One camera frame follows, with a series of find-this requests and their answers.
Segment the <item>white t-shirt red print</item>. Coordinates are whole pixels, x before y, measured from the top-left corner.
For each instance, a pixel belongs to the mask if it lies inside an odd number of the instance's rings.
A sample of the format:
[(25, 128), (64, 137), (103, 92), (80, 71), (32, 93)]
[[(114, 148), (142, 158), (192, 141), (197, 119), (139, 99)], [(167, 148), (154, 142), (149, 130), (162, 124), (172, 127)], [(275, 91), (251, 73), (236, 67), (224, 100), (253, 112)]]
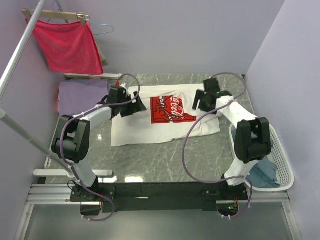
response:
[(204, 114), (193, 110), (197, 90), (202, 84), (178, 84), (159, 86), (131, 86), (130, 93), (139, 91), (145, 111), (130, 116), (116, 116), (111, 126), (111, 146), (160, 144), (191, 137), (219, 133), (220, 124), (216, 115), (210, 114), (199, 123)]

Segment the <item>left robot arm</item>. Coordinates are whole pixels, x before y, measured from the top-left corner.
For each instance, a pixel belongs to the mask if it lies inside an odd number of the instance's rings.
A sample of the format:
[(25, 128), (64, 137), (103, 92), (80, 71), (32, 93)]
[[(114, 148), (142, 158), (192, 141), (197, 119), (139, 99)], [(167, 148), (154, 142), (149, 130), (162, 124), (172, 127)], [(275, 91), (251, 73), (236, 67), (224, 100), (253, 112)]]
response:
[(114, 85), (93, 108), (74, 116), (63, 115), (58, 121), (51, 150), (67, 164), (88, 201), (94, 201), (100, 195), (100, 188), (96, 185), (98, 177), (85, 162), (91, 130), (116, 116), (124, 118), (146, 111), (139, 93), (139, 90), (129, 93), (124, 85)]

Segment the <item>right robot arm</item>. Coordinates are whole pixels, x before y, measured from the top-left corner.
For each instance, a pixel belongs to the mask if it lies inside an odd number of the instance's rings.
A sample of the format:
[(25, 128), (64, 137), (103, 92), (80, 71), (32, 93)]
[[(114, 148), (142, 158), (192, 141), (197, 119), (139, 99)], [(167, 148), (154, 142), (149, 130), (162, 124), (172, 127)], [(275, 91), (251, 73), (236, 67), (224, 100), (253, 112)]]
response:
[(265, 117), (247, 111), (228, 91), (221, 91), (216, 78), (203, 81), (204, 90), (198, 89), (192, 109), (220, 113), (235, 127), (233, 149), (235, 158), (222, 176), (227, 179), (219, 187), (222, 198), (230, 200), (237, 194), (237, 187), (245, 181), (251, 169), (272, 150), (270, 124)]

